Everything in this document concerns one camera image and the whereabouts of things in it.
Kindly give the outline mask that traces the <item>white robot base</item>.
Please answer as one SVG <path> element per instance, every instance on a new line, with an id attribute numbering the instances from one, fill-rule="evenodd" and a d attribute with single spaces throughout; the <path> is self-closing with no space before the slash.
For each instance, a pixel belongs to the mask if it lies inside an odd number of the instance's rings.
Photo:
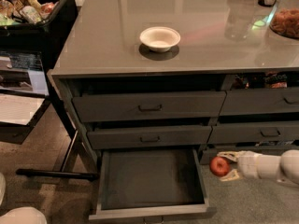
<path id="1" fill-rule="evenodd" d="M 0 173 L 0 205 L 2 204 L 7 183 Z M 46 217 L 34 207 L 20 207 L 12 209 L 0 216 L 0 224 L 48 224 Z"/>

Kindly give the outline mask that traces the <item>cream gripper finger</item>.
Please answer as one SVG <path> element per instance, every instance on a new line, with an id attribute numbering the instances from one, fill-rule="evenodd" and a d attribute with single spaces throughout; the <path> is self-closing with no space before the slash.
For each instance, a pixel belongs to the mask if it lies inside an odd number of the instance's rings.
<path id="1" fill-rule="evenodd" d="M 236 169 L 230 171 L 227 175 L 220 178 L 220 181 L 227 182 L 227 181 L 235 181 L 240 178 L 240 174 Z"/>
<path id="2" fill-rule="evenodd" d="M 232 162 L 238 162 L 238 158 L 240 157 L 241 152 L 236 151 L 222 151 L 217 154 L 218 157 L 225 158 Z"/>

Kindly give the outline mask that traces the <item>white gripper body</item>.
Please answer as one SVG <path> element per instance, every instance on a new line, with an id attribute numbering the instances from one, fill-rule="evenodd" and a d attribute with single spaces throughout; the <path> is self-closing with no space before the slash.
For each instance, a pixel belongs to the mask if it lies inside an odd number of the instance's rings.
<path id="1" fill-rule="evenodd" d="M 237 159 L 237 169 L 242 177 L 248 179 L 259 179 L 258 158 L 259 153 L 242 151 Z"/>

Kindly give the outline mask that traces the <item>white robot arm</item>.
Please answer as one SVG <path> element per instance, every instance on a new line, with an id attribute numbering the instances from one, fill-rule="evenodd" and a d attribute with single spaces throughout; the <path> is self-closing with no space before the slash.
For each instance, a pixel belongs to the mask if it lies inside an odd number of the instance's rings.
<path id="1" fill-rule="evenodd" d="M 236 168 L 220 181 L 237 179 L 264 179 L 287 187 L 299 187 L 299 151 L 292 149 L 280 156 L 253 151 L 223 151 L 217 154 L 236 163 Z"/>

